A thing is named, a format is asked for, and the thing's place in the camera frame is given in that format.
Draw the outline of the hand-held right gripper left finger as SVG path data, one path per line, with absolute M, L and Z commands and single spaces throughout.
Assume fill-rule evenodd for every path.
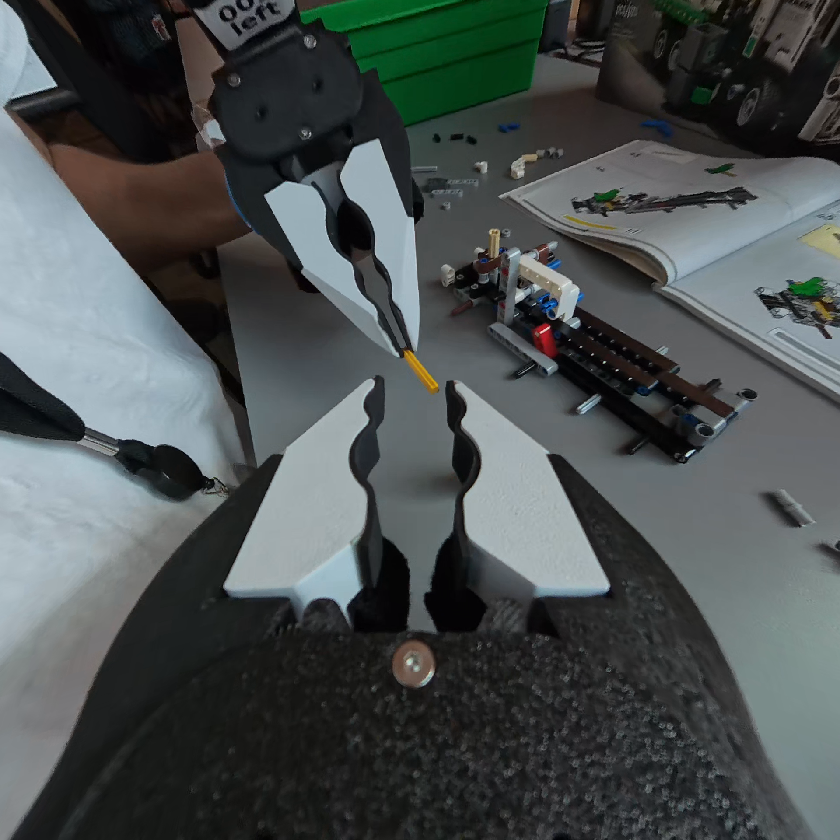
M 334 602 L 353 629 L 406 629 L 410 573 L 383 537 L 370 474 L 385 383 L 363 381 L 287 446 L 224 582 L 235 599 L 287 599 L 297 619 Z

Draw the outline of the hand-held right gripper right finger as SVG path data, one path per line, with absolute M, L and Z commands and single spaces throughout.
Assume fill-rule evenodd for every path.
M 607 595 L 556 458 L 465 383 L 448 381 L 445 398 L 459 489 L 424 595 L 435 629 L 474 632 L 493 602 L 528 615 L 543 599 Z

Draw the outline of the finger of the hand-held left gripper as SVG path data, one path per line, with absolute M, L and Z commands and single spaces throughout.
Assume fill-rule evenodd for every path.
M 396 326 L 395 348 L 416 350 L 420 307 L 415 223 L 379 140 L 353 148 L 341 170 L 340 183 L 370 229 L 374 266 L 387 289 L 385 310 Z
M 283 182 L 265 198 L 301 263 L 303 276 L 367 338 L 391 355 L 403 355 L 404 350 L 395 348 L 396 332 L 386 329 L 373 300 L 359 288 L 354 265 L 330 239 L 328 207 L 319 190 L 313 185 Z

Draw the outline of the yellow lego axle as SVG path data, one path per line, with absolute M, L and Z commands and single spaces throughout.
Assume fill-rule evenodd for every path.
M 415 353 L 409 349 L 405 349 L 402 353 L 402 357 L 423 388 L 429 394 L 437 394 L 439 392 L 439 385 L 437 381 L 431 374 L 428 373 L 427 369 L 419 361 Z

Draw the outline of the person's left forearm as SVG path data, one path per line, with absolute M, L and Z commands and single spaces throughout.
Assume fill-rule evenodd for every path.
M 47 149 L 71 194 L 142 277 L 251 231 L 214 152 L 135 164 L 67 145 Z

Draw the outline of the lego truck chassis model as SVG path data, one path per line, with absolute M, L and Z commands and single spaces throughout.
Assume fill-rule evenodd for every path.
M 584 310 L 584 296 L 560 273 L 559 242 L 532 248 L 500 245 L 508 231 L 493 229 L 461 266 L 444 263 L 439 277 L 455 295 L 456 317 L 493 311 L 489 336 L 521 366 L 512 377 L 561 375 L 587 392 L 575 408 L 582 415 L 605 407 L 636 434 L 626 453 L 652 445 L 684 465 L 717 440 L 758 399 L 756 391 L 730 391 L 720 379 L 685 379 L 668 349 L 654 349 Z

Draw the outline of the light grey lego connector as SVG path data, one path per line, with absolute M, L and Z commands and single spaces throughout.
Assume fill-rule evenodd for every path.
M 816 524 L 814 517 L 787 490 L 772 490 L 769 496 L 773 504 L 796 527 L 808 528 Z

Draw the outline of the open lego instruction booklet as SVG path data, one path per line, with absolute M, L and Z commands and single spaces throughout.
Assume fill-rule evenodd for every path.
M 636 140 L 500 195 L 839 398 L 839 167 Z

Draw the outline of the lego set box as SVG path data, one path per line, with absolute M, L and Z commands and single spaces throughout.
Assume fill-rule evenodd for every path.
M 595 92 L 746 151 L 838 162 L 839 2 L 619 2 Z

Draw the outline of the black badge reel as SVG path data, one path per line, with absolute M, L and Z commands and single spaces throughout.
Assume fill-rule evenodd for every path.
M 172 501 L 185 501 L 194 495 L 229 495 L 222 480 L 205 476 L 188 454 L 167 444 L 151 446 L 139 440 L 120 440 L 114 458 L 131 475 Z

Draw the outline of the green plastic bin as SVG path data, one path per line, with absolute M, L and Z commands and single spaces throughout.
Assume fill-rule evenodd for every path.
M 349 33 L 390 24 L 469 28 L 542 13 L 546 6 L 545 1 L 346 1 L 299 2 L 298 11 L 305 23 L 321 20 L 333 31 Z
M 480 58 L 518 46 L 535 47 L 540 32 L 501 23 L 435 40 L 389 49 L 372 56 L 357 56 L 362 71 L 376 69 L 383 81 L 395 81 L 461 60 Z

